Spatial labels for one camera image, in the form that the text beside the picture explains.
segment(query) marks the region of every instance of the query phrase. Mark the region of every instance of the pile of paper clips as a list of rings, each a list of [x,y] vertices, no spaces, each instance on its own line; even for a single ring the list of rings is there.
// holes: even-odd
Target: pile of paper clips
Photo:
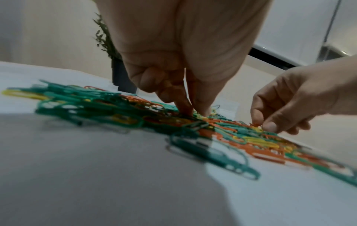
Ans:
[[[298,164],[313,168],[357,186],[357,172],[346,165],[312,155],[300,146],[259,127],[229,120],[213,110],[203,117],[181,115],[173,105],[150,102],[136,95],[108,92],[91,86],[46,85],[8,88],[2,93],[38,99],[36,113],[53,115],[81,125],[85,120],[148,128],[170,136],[170,144],[205,161],[232,172],[259,179],[260,173],[249,165],[246,154],[280,164]],[[243,157],[240,163],[202,140],[218,142]]]

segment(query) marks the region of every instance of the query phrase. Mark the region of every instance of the plant pot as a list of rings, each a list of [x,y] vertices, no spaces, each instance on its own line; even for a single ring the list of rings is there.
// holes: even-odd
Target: plant pot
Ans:
[[[120,59],[112,59],[112,81],[118,91],[136,93],[137,87],[130,81],[124,63]]]

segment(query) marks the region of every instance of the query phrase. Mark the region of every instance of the green plant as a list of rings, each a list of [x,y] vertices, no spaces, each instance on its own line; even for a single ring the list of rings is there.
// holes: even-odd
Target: green plant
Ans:
[[[97,14],[98,19],[93,19],[93,21],[101,28],[96,33],[97,47],[108,53],[108,56],[113,59],[122,59],[122,56],[115,49],[112,39],[108,31],[108,27],[103,23],[103,18],[100,14]]]

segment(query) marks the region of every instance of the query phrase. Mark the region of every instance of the potted plant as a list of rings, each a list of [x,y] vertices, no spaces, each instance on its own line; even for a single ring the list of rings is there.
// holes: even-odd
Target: potted plant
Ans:
[[[136,93],[136,86],[130,81],[126,72],[122,56],[115,49],[107,26],[103,23],[102,16],[97,14],[98,18],[94,22],[100,27],[96,33],[97,47],[108,53],[112,60],[112,81],[118,90],[127,93]]]

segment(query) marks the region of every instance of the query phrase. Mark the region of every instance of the skin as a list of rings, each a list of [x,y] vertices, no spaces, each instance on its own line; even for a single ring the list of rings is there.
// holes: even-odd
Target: skin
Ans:
[[[287,70],[253,97],[252,122],[298,134],[323,114],[357,114],[357,55]]]
[[[271,2],[96,1],[132,82],[184,114],[202,115],[239,70]]]

